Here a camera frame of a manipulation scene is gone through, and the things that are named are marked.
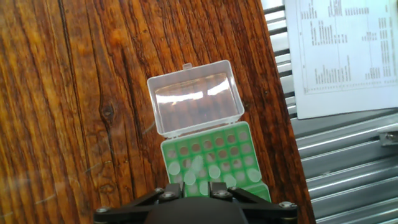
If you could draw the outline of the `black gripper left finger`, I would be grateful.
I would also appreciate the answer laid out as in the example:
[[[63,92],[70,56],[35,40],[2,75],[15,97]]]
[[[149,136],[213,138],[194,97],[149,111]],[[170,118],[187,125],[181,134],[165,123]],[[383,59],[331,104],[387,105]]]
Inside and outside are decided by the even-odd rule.
[[[161,203],[185,197],[185,183],[158,187],[132,202],[118,208],[102,206],[94,212],[94,223],[144,223],[150,211]]]

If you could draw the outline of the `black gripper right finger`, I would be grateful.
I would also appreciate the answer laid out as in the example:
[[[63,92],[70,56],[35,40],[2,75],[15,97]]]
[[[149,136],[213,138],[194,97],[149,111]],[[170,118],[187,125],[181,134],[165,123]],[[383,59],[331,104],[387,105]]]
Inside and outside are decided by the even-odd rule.
[[[227,187],[224,182],[210,182],[210,197],[235,203],[246,223],[298,223],[298,206],[292,202],[271,203],[240,187]]]

